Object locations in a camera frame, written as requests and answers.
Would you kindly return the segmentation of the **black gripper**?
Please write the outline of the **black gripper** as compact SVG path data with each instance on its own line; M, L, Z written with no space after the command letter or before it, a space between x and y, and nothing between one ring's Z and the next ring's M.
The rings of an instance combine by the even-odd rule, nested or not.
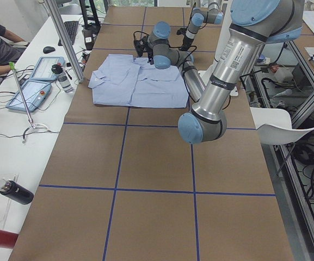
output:
M137 56L142 57L144 53L147 53L149 63L154 64L153 61L153 50L148 44L148 36L143 36L141 39L134 39L133 41L134 48L136 50Z
M188 28L180 28L176 32L177 35L183 35L183 42L182 45L178 48L180 51L187 51L193 41L194 41L194 34L191 33Z

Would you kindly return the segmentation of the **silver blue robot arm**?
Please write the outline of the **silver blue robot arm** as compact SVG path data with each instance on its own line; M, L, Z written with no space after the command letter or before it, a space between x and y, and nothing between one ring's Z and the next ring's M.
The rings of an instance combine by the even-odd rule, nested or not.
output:
M191 47L195 36L201 29L202 25L221 24L224 14L221 11L222 1L207 1L207 10L201 10L201 1L189 1L192 8L188 25L180 28L177 35L183 35L182 45L178 48L180 51L187 51Z
M207 83L204 83L187 52L203 23L213 22L208 12L193 10L184 35L184 47L169 45L170 26L158 22L151 33L134 40L139 56L147 54L157 69L178 67L194 100L190 111L178 120L182 139L198 144L220 138L226 131L223 105L245 71L252 69L266 44L297 39L302 30L303 1L233 1L227 8L231 24L226 27L229 39Z

